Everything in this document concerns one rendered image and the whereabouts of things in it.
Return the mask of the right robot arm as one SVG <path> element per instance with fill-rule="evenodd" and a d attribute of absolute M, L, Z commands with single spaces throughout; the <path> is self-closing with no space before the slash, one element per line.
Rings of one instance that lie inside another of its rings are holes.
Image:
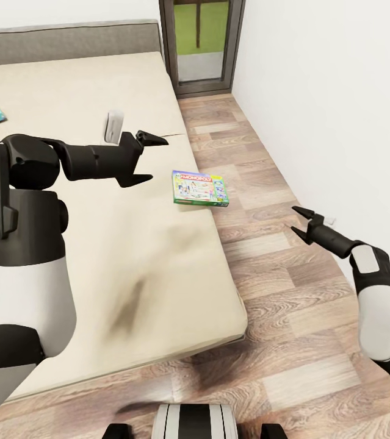
<path fill-rule="evenodd" d="M 291 229 L 309 246 L 315 242 L 340 259 L 349 255 L 359 302 L 359 346 L 390 375 L 390 259 L 363 241 L 352 241 L 335 232 L 337 219 L 313 210 L 293 209 L 309 220 L 306 232 Z"/>

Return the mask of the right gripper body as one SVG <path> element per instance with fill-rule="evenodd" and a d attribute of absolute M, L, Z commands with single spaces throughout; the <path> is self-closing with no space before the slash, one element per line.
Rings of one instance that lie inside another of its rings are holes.
<path fill-rule="evenodd" d="M 335 230 L 323 225 L 325 217 L 318 215 L 318 213 L 316 213 L 316 215 L 316 217 L 311 218 L 308 222 L 306 230 L 306 243 L 311 246 L 316 242 L 319 246 L 328 250 L 333 240 L 335 240 L 338 236 L 341 236 L 341 233 L 335 232 Z"/>

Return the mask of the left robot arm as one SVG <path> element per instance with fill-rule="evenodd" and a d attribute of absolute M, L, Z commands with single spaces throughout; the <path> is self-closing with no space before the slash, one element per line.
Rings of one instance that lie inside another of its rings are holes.
<path fill-rule="evenodd" d="M 60 164 L 68 181 L 113 179 L 131 187 L 144 147 L 165 138 L 121 131 L 125 113 L 105 113 L 100 145 L 68 145 L 15 134 L 0 141 L 0 406 L 45 359 L 60 355 L 77 313 L 63 233 L 68 207 L 55 191 Z"/>

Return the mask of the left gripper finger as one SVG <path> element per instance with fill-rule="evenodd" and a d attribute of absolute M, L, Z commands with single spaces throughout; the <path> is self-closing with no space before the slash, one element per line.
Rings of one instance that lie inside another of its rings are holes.
<path fill-rule="evenodd" d="M 150 174 L 133 174 L 131 183 L 129 187 L 141 184 L 142 182 L 153 179 L 153 176 Z"/>
<path fill-rule="evenodd" d="M 138 130 L 135 135 L 135 139 L 138 144 L 142 148 L 142 152 L 144 151 L 144 147 L 147 146 L 165 146 L 168 145 L 168 141 L 165 138 L 155 136 L 153 134 L 149 134 L 148 132 Z"/>

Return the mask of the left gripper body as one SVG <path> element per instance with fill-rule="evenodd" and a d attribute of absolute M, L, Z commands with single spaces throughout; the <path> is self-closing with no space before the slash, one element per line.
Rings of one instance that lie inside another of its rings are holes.
<path fill-rule="evenodd" d="M 129 187 L 142 148 L 131 132 L 122 131 L 118 146 L 90 145 L 95 156 L 97 176 L 93 179 L 115 178 L 121 187 Z"/>

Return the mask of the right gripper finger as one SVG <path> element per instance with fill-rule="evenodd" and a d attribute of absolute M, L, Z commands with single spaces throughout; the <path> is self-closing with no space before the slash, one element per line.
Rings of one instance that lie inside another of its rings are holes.
<path fill-rule="evenodd" d="M 301 207 L 293 207 L 293 209 L 298 213 L 301 214 L 303 217 L 305 217 L 307 220 L 310 220 L 311 218 L 316 217 L 317 215 L 314 213 L 315 211 L 313 210 L 308 210 L 305 208 L 301 208 Z"/>
<path fill-rule="evenodd" d="M 306 232 L 297 229 L 296 227 L 292 226 L 291 229 L 303 240 L 306 242 Z"/>

